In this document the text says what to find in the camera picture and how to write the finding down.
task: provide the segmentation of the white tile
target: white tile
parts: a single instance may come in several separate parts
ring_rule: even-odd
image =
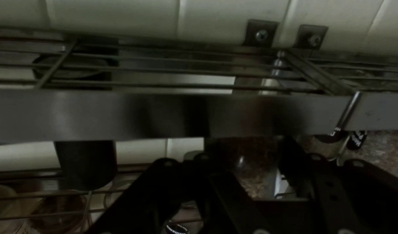
[[[386,0],[368,33],[365,53],[398,54],[398,0]]]
[[[0,0],[0,25],[46,27],[45,0]]]
[[[174,37],[178,0],[48,0],[53,28]]]
[[[281,22],[287,0],[180,0],[178,37],[240,44],[249,19]]]
[[[357,50],[382,0],[295,0],[277,36],[277,46],[291,46],[300,24],[327,25],[321,49]]]

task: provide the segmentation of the wire rack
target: wire rack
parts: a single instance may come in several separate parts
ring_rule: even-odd
[[[186,94],[204,96],[193,100],[200,100],[200,106],[206,106],[206,114],[213,115],[212,119],[206,119],[213,127],[212,132],[222,136],[235,133],[265,135],[268,131],[261,131],[261,128],[271,124],[281,126],[269,131],[275,133],[398,129],[398,57],[342,51],[275,50],[140,37],[101,37],[71,32],[0,28],[0,142],[41,137],[54,140],[53,135],[65,140],[75,140],[109,137],[119,133],[124,136],[208,133],[208,131],[190,129],[188,127],[187,129],[186,127],[182,129],[175,127],[177,129],[174,129],[174,126],[178,124],[197,124],[201,127],[204,123],[199,118],[183,118],[183,120],[174,123],[177,116],[162,111],[160,111],[162,115],[157,114],[160,115],[158,120],[171,119],[173,128],[169,129],[169,127],[154,122],[153,126],[160,128],[160,133],[150,132],[150,129],[137,129],[135,131],[137,135],[122,132],[122,128],[128,128],[130,133],[134,133],[134,127],[130,127],[132,124],[127,120],[124,124],[119,124],[119,120],[115,120],[118,123],[110,120],[114,115],[124,115],[121,111],[111,111],[111,114],[95,123],[87,120],[92,116],[83,114],[91,113],[92,109],[88,109],[88,105],[93,105],[93,109],[98,110],[104,105],[109,106],[117,101],[115,96],[110,97],[110,92],[118,93],[119,101],[122,97],[126,102],[132,101],[127,101],[127,94],[131,93],[150,96],[167,93],[171,96],[169,102],[166,102],[167,96],[148,97],[148,101],[145,101],[147,97],[143,98],[143,106],[145,106],[145,102],[158,102],[157,106],[147,105],[152,109],[152,113],[156,113],[154,107],[160,109],[167,105],[171,106],[167,109],[173,111],[177,109],[174,106],[180,102],[179,98],[174,101],[175,97],[184,100]],[[45,113],[41,113],[44,107],[52,111],[52,105],[57,106],[59,97],[63,100],[65,94],[71,97],[70,102],[62,102],[63,110],[67,110],[65,105],[72,103],[76,115],[83,115],[80,122],[71,120],[78,118],[76,115],[65,118],[71,126],[83,124],[82,132],[63,132],[63,126],[58,131],[56,128],[52,131],[57,122],[49,122],[50,119],[46,118]],[[221,105],[222,107],[219,105],[213,106],[213,102],[226,101],[226,96],[229,96],[229,101],[232,101],[230,102],[231,109],[226,109],[225,105]],[[251,114],[248,106],[257,109],[257,114]],[[191,110],[184,103],[180,107],[180,113],[186,115],[190,111],[197,115],[197,110]],[[23,109],[35,109],[35,111],[22,113]],[[232,110],[247,113],[251,116],[232,114]],[[26,123],[24,119],[27,118],[37,119],[37,122]],[[36,127],[44,124],[44,122],[48,122],[45,128],[52,127],[50,131],[40,131],[41,127]],[[114,129],[96,131],[89,124],[85,126],[85,122],[89,122],[91,126],[96,123],[106,124],[106,128]],[[244,122],[257,122],[257,124],[252,124],[251,129],[240,128],[239,124],[244,124]],[[136,178],[136,174],[143,171],[144,167],[121,166],[115,180],[121,183],[119,179],[122,178]],[[58,222],[65,222],[59,217],[76,217],[70,230],[71,232],[79,232],[89,224],[91,219],[96,218],[91,214],[101,213],[108,206],[105,200],[111,193],[122,192],[123,187],[130,184],[130,180],[127,179],[118,187],[111,183],[109,187],[97,191],[80,192],[69,189],[62,183],[62,175],[58,170],[0,172],[0,185],[15,191],[15,193],[0,196],[0,202],[28,200],[30,204],[33,204],[27,210],[1,215],[0,222],[9,222],[15,226],[13,220],[20,220],[19,226],[22,227],[17,230],[20,232],[26,228],[23,226],[41,224],[41,222],[32,222],[33,219],[56,217]],[[56,209],[56,206],[49,211],[39,209],[44,198],[54,198],[54,201],[50,201],[56,204],[57,197],[78,197],[78,201],[70,209]],[[93,200],[96,198],[101,198],[100,205],[95,205]]]

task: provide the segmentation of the white panel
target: white panel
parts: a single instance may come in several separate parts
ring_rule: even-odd
[[[58,166],[50,141],[0,145],[0,171]]]
[[[398,0],[386,0],[373,22],[363,51],[398,54]]]
[[[48,0],[53,28],[174,37],[178,0]]]
[[[382,0],[292,0],[277,46],[291,46],[300,24],[327,25],[321,49],[357,50]]]
[[[240,44],[248,19],[281,22],[288,0],[180,0],[178,37]]]
[[[45,0],[0,0],[0,25],[45,27]]]

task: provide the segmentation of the metal bar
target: metal bar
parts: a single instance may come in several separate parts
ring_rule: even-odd
[[[92,201],[92,191],[89,191],[87,193],[87,197],[85,197],[85,201],[84,201],[84,209],[82,211],[82,218],[83,219],[85,218],[85,215],[89,214],[91,201]]]
[[[67,49],[58,57],[58,59],[50,66],[50,68],[44,72],[41,79],[37,80],[35,88],[41,88],[46,81],[49,81],[49,79],[58,70],[58,67],[62,66],[66,58],[72,53],[72,49],[76,44],[78,40],[74,40],[72,42],[69,44]]]
[[[53,79],[52,84],[67,84],[75,87],[136,87],[136,88],[209,88],[209,89],[256,89],[256,90],[278,90],[278,92],[308,92],[321,93],[318,88],[282,88],[264,85],[232,85],[232,84],[197,84],[197,83],[131,83],[131,81],[97,81],[97,80],[58,80]]]
[[[398,81],[398,77],[391,77],[391,76],[349,76],[349,75],[334,75],[334,76],[348,80]]]
[[[291,63],[295,70],[303,72],[308,80],[318,84],[325,89],[325,92],[333,94],[352,94],[355,92],[353,88],[342,83],[339,79],[333,77],[326,71],[313,66],[309,61],[297,55],[295,51],[287,50],[282,53],[286,61]]]
[[[139,172],[143,171],[149,163],[119,163],[117,172]],[[43,167],[43,168],[26,168],[26,170],[9,170],[9,171],[0,171],[0,176],[4,175],[15,175],[15,174],[35,174],[35,172],[61,172],[59,167]]]
[[[336,154],[334,155],[335,159],[336,159],[336,165],[338,165],[338,166],[342,166],[343,162],[344,162],[344,155],[343,155],[343,153],[344,153],[344,150],[346,150],[346,146],[347,146],[347,142],[349,141],[349,139],[351,139],[351,133],[348,133],[348,135],[344,137],[344,140],[343,140],[342,144],[339,145],[339,149],[338,149]]]
[[[0,89],[0,142],[329,133],[348,101],[323,94]]]
[[[7,53],[39,53],[39,54],[61,54],[61,51],[52,51],[52,50],[30,50],[30,49],[13,49],[13,48],[0,48],[0,51]]]
[[[96,46],[96,48],[114,48],[114,49],[128,49],[128,50],[144,50],[144,51],[164,51],[164,53],[191,53],[191,54],[213,54],[213,55],[240,55],[240,57],[258,57],[258,58],[273,58],[273,55],[266,55],[266,51],[235,51],[235,50],[210,50],[209,48],[165,48],[165,46],[153,46],[153,45],[141,45],[141,44],[98,44],[98,42],[84,42],[80,45],[84,46]]]
[[[318,64],[323,68],[342,68],[342,70],[365,70],[365,71],[382,71],[382,72],[398,72],[398,68],[392,67],[370,67],[370,66],[349,66],[349,64]]]
[[[0,84],[33,84],[35,80],[30,79],[4,79],[0,77]]]
[[[219,59],[197,59],[197,58],[169,58],[169,57],[141,57],[141,55],[114,55],[114,54],[92,54],[92,53],[74,53],[74,57],[92,57],[92,58],[109,58],[117,61],[162,61],[162,62],[180,62],[180,63],[204,63],[204,64],[221,64],[221,66],[248,66],[248,67],[265,67],[273,68],[271,64],[264,63],[264,61],[257,62],[229,62],[229,61],[219,61]]]
[[[139,72],[174,72],[174,74],[203,74],[203,75],[229,75],[229,76],[260,76],[269,77],[270,71],[243,71],[232,70],[205,70],[205,68],[167,68],[167,67],[139,67],[139,66],[91,66],[91,64],[63,64],[62,68],[76,68],[76,70],[98,70],[105,72],[115,71],[139,71]]]
[[[124,171],[117,174],[137,174],[141,172],[143,170],[137,171]],[[53,174],[53,175],[22,175],[20,178],[0,178],[0,183],[18,183],[18,181],[24,181],[24,180],[50,180],[50,179],[63,179],[62,174]]]
[[[339,122],[335,127],[335,131],[342,131],[346,126],[346,123],[349,120],[351,118],[351,114],[353,113],[355,107],[356,107],[356,103],[360,98],[360,94],[361,92],[360,90],[356,90],[352,96],[352,98],[349,100],[349,102],[346,105],[340,118],[339,118]]]
[[[398,92],[398,87],[361,87],[359,89],[369,92]]]
[[[67,42],[67,40],[62,40],[62,38],[23,37],[23,36],[0,36],[0,40],[4,40],[4,41],[39,41],[39,42],[56,42],[56,44]]]
[[[28,63],[28,62],[0,62],[2,67],[50,67],[49,63]]]
[[[383,62],[383,61],[368,61],[368,57],[364,59],[351,59],[351,58],[325,58],[325,57],[308,57],[307,59],[312,62],[329,62],[329,63],[353,63],[353,64],[365,64],[365,66],[398,66],[398,62]]]

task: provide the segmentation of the reflective metal surface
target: reflective metal surface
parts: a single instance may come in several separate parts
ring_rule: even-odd
[[[398,129],[377,55],[24,29],[0,35],[0,88],[0,142]]]
[[[348,98],[0,90],[0,142],[326,133]]]

